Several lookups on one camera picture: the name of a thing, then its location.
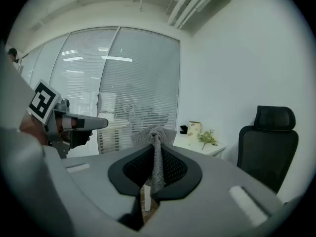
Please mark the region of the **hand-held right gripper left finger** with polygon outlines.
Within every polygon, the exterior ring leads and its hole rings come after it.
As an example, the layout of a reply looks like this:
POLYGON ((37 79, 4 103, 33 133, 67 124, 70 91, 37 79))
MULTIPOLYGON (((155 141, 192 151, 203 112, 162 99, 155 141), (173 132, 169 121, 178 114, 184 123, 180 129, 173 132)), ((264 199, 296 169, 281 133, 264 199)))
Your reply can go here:
POLYGON ((61 159, 44 148, 50 178, 75 231, 138 231, 143 225, 140 189, 153 147, 61 159))

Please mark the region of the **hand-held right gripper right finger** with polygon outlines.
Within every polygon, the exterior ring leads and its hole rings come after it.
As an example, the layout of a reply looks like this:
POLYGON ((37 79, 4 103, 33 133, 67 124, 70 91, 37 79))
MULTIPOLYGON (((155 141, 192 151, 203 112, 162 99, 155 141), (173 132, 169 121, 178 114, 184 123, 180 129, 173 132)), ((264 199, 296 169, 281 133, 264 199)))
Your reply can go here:
POLYGON ((202 179, 184 199, 162 201, 142 228, 148 237, 235 237, 252 229, 252 224, 230 195, 241 186, 269 215, 283 203, 268 187, 229 161, 170 146, 199 164, 202 179))

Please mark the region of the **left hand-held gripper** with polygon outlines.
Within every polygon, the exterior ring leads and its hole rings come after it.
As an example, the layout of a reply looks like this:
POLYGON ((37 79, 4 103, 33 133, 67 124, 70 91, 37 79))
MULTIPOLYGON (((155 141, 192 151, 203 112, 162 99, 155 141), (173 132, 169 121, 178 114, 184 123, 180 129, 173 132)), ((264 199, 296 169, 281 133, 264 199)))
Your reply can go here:
POLYGON ((77 124, 78 130, 96 130, 108 126, 106 118, 78 118, 70 113, 69 100, 62 98, 59 92, 43 80, 35 87, 35 95, 28 106, 28 112, 42 123, 48 144, 57 150, 60 158, 66 158, 72 148, 72 131, 77 128, 77 124), (60 138, 56 126, 57 118, 62 119, 64 130, 71 131, 70 143, 60 138))

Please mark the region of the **grey knitted cloth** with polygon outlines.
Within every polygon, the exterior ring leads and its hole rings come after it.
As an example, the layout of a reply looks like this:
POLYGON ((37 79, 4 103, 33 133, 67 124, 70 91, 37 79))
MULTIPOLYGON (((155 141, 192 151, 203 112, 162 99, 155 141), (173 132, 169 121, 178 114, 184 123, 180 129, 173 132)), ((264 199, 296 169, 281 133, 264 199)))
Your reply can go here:
POLYGON ((151 144, 154 147, 153 170, 146 185, 151 187, 151 194, 160 191, 166 184, 163 173, 163 158, 161 145, 173 145, 177 131, 166 129, 159 125, 151 125, 131 136, 134 146, 151 144))

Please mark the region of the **person's left forearm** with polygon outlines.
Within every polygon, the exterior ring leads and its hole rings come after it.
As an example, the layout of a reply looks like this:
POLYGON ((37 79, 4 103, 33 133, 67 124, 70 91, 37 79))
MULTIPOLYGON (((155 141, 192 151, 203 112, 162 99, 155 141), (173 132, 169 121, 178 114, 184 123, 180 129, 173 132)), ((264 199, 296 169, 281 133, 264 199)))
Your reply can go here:
POLYGON ((48 137, 42 123, 29 113, 25 113, 19 126, 21 132, 35 137, 42 145, 48 145, 48 137))

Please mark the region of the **person's left hand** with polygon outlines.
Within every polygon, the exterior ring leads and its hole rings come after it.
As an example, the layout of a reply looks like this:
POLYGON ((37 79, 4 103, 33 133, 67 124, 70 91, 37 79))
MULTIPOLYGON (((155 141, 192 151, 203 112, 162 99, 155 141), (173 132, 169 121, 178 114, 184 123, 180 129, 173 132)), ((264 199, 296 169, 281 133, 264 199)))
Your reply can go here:
POLYGON ((57 130, 58 130, 58 134, 60 136, 60 138, 65 141, 65 142, 69 142, 71 140, 71 131, 70 130, 64 130, 63 126, 62 126, 62 119, 61 118, 57 118, 56 119, 56 126, 57 126, 57 130))

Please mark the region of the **artificial flower bouquet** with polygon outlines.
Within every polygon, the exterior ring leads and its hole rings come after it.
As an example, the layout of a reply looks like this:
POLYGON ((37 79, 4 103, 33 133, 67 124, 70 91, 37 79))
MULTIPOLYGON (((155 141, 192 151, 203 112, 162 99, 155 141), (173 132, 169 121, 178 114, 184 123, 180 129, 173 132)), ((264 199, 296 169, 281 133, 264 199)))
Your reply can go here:
POLYGON ((218 146, 218 141, 214 138, 214 131, 207 130, 204 133, 200 133, 197 135, 197 139, 199 142, 203 143, 202 149, 206 146, 206 144, 211 144, 213 146, 218 146))

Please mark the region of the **cream patterned pot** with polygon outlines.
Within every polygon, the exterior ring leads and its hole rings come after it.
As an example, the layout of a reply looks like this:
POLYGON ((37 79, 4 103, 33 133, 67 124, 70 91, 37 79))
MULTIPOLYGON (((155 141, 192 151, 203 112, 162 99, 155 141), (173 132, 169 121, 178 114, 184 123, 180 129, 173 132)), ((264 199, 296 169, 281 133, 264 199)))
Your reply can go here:
POLYGON ((198 121, 190 121, 188 126, 187 135, 189 137, 197 137, 201 134, 202 131, 202 123, 198 121))

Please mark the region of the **white window blinds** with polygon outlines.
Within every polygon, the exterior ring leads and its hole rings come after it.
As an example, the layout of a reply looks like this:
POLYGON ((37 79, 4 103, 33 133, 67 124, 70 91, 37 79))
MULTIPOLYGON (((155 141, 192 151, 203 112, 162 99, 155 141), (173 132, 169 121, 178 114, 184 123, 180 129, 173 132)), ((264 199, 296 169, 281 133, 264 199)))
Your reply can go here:
POLYGON ((69 157, 130 148, 132 135, 151 125, 176 127, 180 43, 167 36, 126 27, 71 32, 30 51, 19 71, 30 87, 50 84, 72 113, 109 121, 69 157))

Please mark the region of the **black office chair with headrest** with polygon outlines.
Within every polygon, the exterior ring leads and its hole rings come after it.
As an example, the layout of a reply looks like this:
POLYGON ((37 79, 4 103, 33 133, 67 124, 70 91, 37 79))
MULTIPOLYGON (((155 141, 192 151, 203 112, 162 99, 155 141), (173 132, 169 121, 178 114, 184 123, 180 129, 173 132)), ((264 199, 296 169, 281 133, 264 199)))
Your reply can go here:
POLYGON ((278 193, 298 146, 295 125, 290 108, 258 106, 253 125, 239 132, 237 166, 278 193))

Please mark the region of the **white ceiling ducts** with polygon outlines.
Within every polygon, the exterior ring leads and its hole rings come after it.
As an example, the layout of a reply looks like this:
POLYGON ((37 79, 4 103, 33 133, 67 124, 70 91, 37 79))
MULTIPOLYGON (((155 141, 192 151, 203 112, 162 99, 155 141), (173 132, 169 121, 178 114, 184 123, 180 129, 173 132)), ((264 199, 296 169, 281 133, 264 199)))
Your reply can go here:
POLYGON ((175 1, 176 5, 170 13, 167 24, 180 30, 196 12, 200 12, 212 0, 175 1))

